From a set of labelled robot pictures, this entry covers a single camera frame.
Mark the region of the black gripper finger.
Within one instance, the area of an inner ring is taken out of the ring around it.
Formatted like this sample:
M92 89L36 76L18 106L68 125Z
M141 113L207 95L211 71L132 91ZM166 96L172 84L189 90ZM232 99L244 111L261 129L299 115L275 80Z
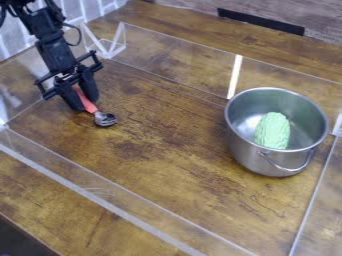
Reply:
M77 75L78 86L82 90L84 95L92 102L96 102L98 100L98 90L90 69L84 65L80 65L77 67Z
M74 111L82 111L84 105L76 91L73 90L74 82L69 80L56 79L53 81L53 85L58 96L62 98L70 109Z

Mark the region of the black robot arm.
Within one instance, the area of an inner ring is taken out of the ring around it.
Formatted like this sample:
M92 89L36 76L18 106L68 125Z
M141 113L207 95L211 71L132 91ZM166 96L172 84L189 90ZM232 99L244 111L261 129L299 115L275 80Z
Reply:
M49 70L34 81L42 98L48 100L58 95L73 110L82 111L85 106L73 85L78 85L82 94L94 103L98 90L93 73L102 68L102 64L94 50L80 57L73 56L72 44L66 42L62 32L64 26L73 28L73 25L65 23L61 9L53 0L44 1L46 6L32 11L28 4L34 0L0 0L0 27L6 14L20 19L29 34L37 39L34 47Z

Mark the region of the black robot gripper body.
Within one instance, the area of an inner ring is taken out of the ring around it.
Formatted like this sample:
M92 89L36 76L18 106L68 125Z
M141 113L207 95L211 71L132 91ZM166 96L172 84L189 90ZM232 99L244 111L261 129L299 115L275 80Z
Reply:
M78 83L77 67L84 65L94 74L102 68L97 59L96 51L90 50L80 57L74 57L64 38L54 41L38 40L34 43L49 72L34 81L42 98L49 99L58 95L53 85L56 79L69 80Z

